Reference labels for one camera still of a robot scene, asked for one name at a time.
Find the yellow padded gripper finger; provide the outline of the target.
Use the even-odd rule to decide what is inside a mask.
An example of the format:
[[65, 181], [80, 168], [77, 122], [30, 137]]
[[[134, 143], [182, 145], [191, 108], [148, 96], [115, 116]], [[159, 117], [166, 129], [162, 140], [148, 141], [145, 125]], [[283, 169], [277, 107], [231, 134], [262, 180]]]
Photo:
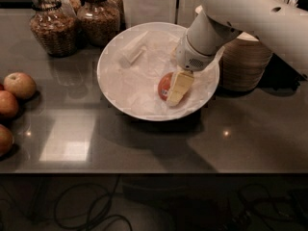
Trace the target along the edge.
[[175, 71], [172, 74], [170, 88], [167, 91], [167, 104], [170, 107], [178, 105], [193, 85], [193, 81], [194, 77], [191, 71]]

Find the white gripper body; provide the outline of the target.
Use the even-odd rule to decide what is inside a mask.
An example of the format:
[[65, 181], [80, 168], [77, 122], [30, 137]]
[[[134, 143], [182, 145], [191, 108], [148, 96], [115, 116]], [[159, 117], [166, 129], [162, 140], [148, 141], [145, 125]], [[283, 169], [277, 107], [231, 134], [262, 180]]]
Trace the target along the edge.
[[190, 44], [187, 33], [184, 33], [175, 49], [175, 57], [182, 69], [202, 71], [213, 61], [215, 55], [204, 55], [197, 52]]

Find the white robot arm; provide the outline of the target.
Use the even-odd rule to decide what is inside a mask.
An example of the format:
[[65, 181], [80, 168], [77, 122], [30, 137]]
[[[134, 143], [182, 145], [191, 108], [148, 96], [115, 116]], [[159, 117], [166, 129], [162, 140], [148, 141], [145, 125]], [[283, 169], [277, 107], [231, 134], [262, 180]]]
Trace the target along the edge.
[[282, 0], [201, 0], [202, 11], [176, 47], [167, 104], [177, 105], [219, 49], [246, 32], [293, 68], [308, 66], [308, 12]]

